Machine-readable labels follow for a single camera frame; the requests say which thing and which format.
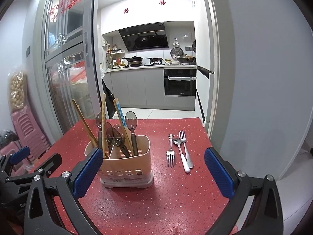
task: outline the storage box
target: storage box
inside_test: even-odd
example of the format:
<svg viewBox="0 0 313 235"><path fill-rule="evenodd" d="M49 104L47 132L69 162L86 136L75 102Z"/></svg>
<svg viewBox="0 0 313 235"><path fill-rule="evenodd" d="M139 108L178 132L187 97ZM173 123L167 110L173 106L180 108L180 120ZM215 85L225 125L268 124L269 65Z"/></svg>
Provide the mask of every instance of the storage box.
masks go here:
<svg viewBox="0 0 313 235"><path fill-rule="evenodd" d="M138 156L125 158L120 148L113 146L109 159L103 159L98 175L105 187L146 188L152 185L153 173L150 140L145 135L138 135L136 139ZM87 156L92 149L92 144L89 142L85 149L85 156Z"/></svg>

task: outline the silver fork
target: silver fork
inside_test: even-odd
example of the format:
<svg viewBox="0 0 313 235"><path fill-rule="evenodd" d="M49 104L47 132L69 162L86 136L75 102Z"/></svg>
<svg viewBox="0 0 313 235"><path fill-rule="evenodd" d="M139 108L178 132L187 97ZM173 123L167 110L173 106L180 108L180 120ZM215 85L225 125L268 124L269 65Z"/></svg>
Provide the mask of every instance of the silver fork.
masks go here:
<svg viewBox="0 0 313 235"><path fill-rule="evenodd" d="M172 150L172 141L173 141L173 134L170 134L169 136L170 139L170 150L166 152L166 158L167 158L167 167L168 168L173 168L174 167L174 158L175 158L175 152Z"/></svg>
<svg viewBox="0 0 313 235"><path fill-rule="evenodd" d="M185 154L186 154L186 160L187 160L187 164L189 168L193 168L193 163L191 161L190 155L188 153L188 150L186 148L186 135L185 135L185 131L179 131L179 138L182 141L182 143L184 144L184 148L185 148Z"/></svg>

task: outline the speckled red tabletop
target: speckled red tabletop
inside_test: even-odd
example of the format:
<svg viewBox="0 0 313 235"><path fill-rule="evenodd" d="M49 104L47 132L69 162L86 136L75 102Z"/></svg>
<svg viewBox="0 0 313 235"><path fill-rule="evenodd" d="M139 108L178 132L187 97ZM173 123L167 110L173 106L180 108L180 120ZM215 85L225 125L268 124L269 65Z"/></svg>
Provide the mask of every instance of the speckled red tabletop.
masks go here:
<svg viewBox="0 0 313 235"><path fill-rule="evenodd" d="M96 135L94 121L87 121ZM118 120L109 120L113 125ZM175 151L175 166L166 165L169 148L168 135L178 137L185 130L187 148L194 168L184 172L179 151ZM151 141L151 159L154 183L149 188L105 188L96 175L85 197L79 199L82 207L103 234L205 234L228 202L210 172L203 154L211 144L198 118L138 120L137 135L146 135ZM36 167L53 153L62 156L61 166L52 177L59 176L85 158L89 142L82 123L78 122L36 163ZM65 227L75 232L61 201L55 202Z"/></svg>

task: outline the oven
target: oven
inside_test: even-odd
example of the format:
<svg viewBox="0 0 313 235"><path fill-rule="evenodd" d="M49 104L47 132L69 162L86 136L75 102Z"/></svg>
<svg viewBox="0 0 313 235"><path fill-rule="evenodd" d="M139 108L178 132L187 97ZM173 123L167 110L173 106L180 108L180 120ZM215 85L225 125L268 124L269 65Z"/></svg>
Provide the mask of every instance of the oven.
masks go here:
<svg viewBox="0 0 313 235"><path fill-rule="evenodd" d="M164 69L166 96L196 96L196 69Z"/></svg>

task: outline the bolt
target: bolt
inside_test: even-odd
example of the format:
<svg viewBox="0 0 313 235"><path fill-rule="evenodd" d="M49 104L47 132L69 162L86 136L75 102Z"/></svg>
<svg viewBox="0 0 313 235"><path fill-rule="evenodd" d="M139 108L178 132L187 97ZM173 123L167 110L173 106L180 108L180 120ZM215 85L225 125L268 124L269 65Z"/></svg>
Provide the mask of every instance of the bolt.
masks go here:
<svg viewBox="0 0 313 235"><path fill-rule="evenodd" d="M266 179L267 179L268 181L273 181L273 180L274 180L274 178L273 178L272 175L267 175L267 176L266 176Z"/></svg>
<svg viewBox="0 0 313 235"><path fill-rule="evenodd" d="M242 170L238 171L237 174L239 177L245 177L246 176L246 173Z"/></svg>
<svg viewBox="0 0 313 235"><path fill-rule="evenodd" d="M67 178L69 176L69 171L65 171L62 173L62 177Z"/></svg>
<svg viewBox="0 0 313 235"><path fill-rule="evenodd" d="M34 176L34 180L35 180L35 181L38 181L39 179L40 179L40 175Z"/></svg>

